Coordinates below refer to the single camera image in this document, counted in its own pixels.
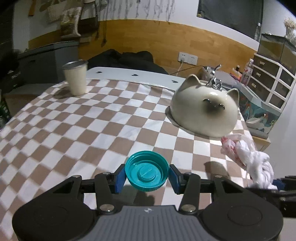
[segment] gray storage box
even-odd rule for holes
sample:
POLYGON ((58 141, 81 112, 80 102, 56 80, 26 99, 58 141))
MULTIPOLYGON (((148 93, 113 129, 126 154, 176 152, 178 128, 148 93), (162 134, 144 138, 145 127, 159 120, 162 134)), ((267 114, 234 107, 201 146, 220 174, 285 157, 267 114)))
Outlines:
POLYGON ((60 42, 19 55, 21 76, 25 83, 59 83, 65 79, 62 66, 78 60, 76 41, 60 42))

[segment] wall socket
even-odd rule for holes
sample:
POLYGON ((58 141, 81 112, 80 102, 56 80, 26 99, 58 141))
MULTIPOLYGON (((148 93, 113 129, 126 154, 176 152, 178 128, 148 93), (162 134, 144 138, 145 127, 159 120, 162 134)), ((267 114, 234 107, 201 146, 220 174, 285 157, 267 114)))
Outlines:
POLYGON ((181 62, 182 59, 184 59, 184 63, 197 65, 198 57, 195 55, 179 52, 178 61, 181 62))

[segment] ceramic cat head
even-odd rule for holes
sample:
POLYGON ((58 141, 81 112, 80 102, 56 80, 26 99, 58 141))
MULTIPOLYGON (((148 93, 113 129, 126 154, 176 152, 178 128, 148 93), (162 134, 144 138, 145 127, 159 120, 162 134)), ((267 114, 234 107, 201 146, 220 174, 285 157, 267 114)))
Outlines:
POLYGON ((238 115, 239 92, 216 90, 191 74, 173 95, 172 117, 183 128, 194 133, 222 137, 229 134, 238 115))

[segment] white cloth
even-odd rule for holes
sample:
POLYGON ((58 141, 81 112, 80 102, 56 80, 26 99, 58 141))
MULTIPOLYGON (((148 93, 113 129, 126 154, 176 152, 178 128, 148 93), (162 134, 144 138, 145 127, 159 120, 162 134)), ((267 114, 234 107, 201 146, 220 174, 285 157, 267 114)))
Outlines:
POLYGON ((269 155, 256 151, 251 139, 242 134, 232 134, 222 137, 221 142, 221 153, 250 174, 253 180, 251 187, 277 189, 272 185, 274 171, 269 163, 269 155))

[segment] black fabric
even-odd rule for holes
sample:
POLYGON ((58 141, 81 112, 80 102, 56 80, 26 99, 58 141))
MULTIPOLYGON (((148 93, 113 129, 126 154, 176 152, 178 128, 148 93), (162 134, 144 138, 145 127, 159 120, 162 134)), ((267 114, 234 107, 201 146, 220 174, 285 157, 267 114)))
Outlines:
POLYGON ((148 51, 121 54, 114 49, 109 49, 92 57, 88 62, 88 69, 93 67, 112 67, 168 74, 162 67, 153 63, 153 56, 148 51))
POLYGON ((263 0, 200 0, 204 18, 254 38, 262 23, 263 0))

